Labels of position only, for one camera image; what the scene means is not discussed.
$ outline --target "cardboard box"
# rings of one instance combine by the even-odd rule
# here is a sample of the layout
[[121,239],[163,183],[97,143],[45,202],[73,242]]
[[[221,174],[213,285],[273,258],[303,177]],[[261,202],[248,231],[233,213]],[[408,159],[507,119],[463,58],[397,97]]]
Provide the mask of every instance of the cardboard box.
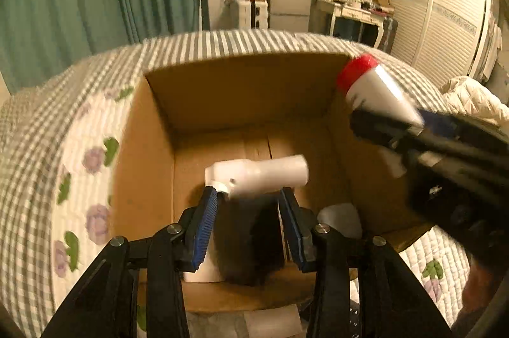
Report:
[[[404,178],[393,179],[378,147],[357,140],[349,128],[350,110],[335,86],[349,59],[333,53],[245,55],[147,73],[115,169],[112,236],[144,238],[177,221],[198,203],[205,168],[216,161],[303,154],[310,179],[295,191],[301,206],[317,213],[352,202],[365,230],[398,250],[409,246],[430,226],[406,207]],[[263,286],[182,287],[186,310],[211,313],[302,302],[311,298],[313,285],[314,274],[288,262]]]

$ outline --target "white bottle with red cap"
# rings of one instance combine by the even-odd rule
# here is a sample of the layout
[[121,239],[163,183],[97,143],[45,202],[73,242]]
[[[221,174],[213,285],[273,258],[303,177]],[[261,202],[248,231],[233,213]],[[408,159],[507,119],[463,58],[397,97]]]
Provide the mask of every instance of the white bottle with red cap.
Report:
[[424,127],[424,120],[398,84],[370,54],[353,59],[338,75],[338,88],[353,108],[364,108]]

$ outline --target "red cap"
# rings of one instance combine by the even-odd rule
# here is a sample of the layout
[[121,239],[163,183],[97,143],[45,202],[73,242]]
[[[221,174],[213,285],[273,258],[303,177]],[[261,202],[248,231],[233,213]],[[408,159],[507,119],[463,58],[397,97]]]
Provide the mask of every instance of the red cap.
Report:
[[377,65],[378,61],[371,54],[363,54],[351,60],[338,74],[336,80],[338,88],[346,94],[355,81]]

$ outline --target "checkered bedspread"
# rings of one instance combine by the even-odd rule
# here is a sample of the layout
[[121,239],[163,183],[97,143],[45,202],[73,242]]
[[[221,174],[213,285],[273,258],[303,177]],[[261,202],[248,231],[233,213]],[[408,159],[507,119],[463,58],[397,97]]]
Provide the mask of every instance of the checkered bedspread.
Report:
[[418,107],[447,111],[426,77],[383,52],[331,37],[261,30],[146,40],[83,59],[43,86],[19,92],[0,110],[0,300],[27,336],[40,336],[55,310],[52,199],[62,142],[83,102],[97,92],[135,85],[154,68],[266,52],[370,52]]

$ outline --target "bed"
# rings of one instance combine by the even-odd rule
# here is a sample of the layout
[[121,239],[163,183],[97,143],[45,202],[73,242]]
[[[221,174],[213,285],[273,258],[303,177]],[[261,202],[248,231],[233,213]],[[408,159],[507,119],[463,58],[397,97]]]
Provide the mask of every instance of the bed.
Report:
[[[352,56],[370,52],[415,105],[435,112],[448,110],[426,77],[383,52],[326,36],[262,30],[195,32],[121,47],[83,59],[2,106],[0,300],[26,336],[40,336],[102,249],[113,168],[89,180],[71,180],[71,176],[78,166],[95,168],[104,160],[98,160],[100,153],[91,152],[105,141],[104,136],[121,144],[132,92],[141,74],[167,64],[223,55],[291,51]],[[69,196],[76,198],[64,202]],[[79,256],[72,257],[75,252],[69,248],[76,242]],[[401,256],[452,324],[461,308],[461,290],[469,270],[463,249],[433,228]],[[354,300],[358,299],[356,291],[352,282]]]

